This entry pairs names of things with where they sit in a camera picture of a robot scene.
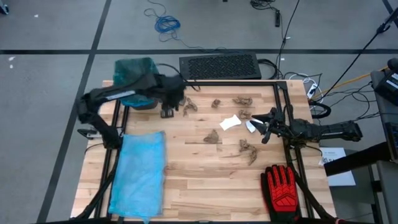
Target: wooden tabletop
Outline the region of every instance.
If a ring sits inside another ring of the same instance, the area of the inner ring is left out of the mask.
[[[294,117],[312,121],[302,81],[287,80],[287,84],[294,106]],[[104,81],[104,86],[109,85],[112,85],[112,81]],[[252,114],[268,113],[275,106],[272,87],[203,86],[199,92],[188,87],[185,94],[198,106],[197,112],[188,110],[187,116],[183,116],[182,108],[170,119],[160,118],[160,106],[153,110],[129,110],[127,134],[155,131],[166,133],[167,167],[163,216],[152,220],[270,220],[262,199],[259,178],[267,166],[286,163],[282,139],[272,135],[267,144],[261,144],[262,136],[258,131],[250,133],[244,125],[245,120],[241,125],[226,131],[222,130],[220,122],[238,114],[241,109],[247,109]],[[237,96],[250,96],[253,104],[247,108],[237,105],[232,101]],[[221,100],[218,108],[211,107],[215,98]],[[112,120],[114,104],[115,101],[105,103],[99,112],[108,124]],[[122,113],[123,107],[120,110],[118,125],[121,123]],[[213,129],[217,131],[220,139],[217,144],[207,144],[203,138]],[[249,154],[239,152],[240,139],[247,139],[248,143],[258,150],[257,159],[250,166]],[[88,146],[99,142],[101,140],[89,141]],[[105,150],[102,146],[95,146],[86,153],[71,217],[78,215],[98,190],[104,155]],[[309,189],[326,211],[335,216],[325,170],[323,166],[318,165],[320,153],[304,148],[302,158]],[[307,211],[299,188],[298,192],[300,208],[303,216],[306,216]],[[108,200],[109,189],[104,196],[102,216],[106,214]]]

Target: teal cloth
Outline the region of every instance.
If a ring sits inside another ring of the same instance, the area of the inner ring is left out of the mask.
[[[141,218],[162,214],[165,133],[124,135],[109,213]]]
[[[155,62],[149,57],[117,60],[114,63],[113,85],[132,83],[146,74],[159,74]],[[124,106],[134,107],[149,105],[154,101],[142,95],[132,95],[121,99]]]

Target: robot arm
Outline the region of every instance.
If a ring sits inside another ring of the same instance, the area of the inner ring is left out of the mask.
[[[165,75],[143,75],[134,83],[123,86],[109,86],[96,88],[84,94],[77,102],[78,119],[82,124],[90,124],[101,133],[104,147],[116,149],[121,146],[118,130],[111,127],[98,115],[103,103],[124,98],[131,95],[143,95],[157,98],[162,102],[162,118],[174,116],[173,109],[178,111],[178,104],[184,97],[185,85],[180,76],[166,77]]]
[[[284,114],[277,112],[276,108],[272,108],[270,113],[253,115],[252,117],[263,123],[267,123],[260,124],[250,121],[259,130],[260,134],[264,135],[262,139],[263,144],[269,141],[271,133],[290,139],[293,143],[297,144],[334,138],[357,142],[362,138],[359,126],[353,121],[320,126],[311,124],[303,119],[293,119],[291,124],[286,125]]]

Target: red and black glove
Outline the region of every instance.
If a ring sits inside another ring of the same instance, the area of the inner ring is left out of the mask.
[[[299,197],[290,167],[267,167],[261,174],[261,189],[272,222],[293,222],[299,217]]]

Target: white paper sheet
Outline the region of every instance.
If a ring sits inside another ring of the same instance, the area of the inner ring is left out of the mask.
[[[227,130],[228,128],[241,124],[242,121],[234,114],[232,118],[225,118],[223,122],[220,123],[220,126],[223,130]]]
[[[324,165],[327,162],[334,161],[346,156],[346,153],[342,147],[321,147],[322,160],[319,161],[320,165]],[[351,171],[336,174],[328,177],[329,186],[355,186],[355,180]]]

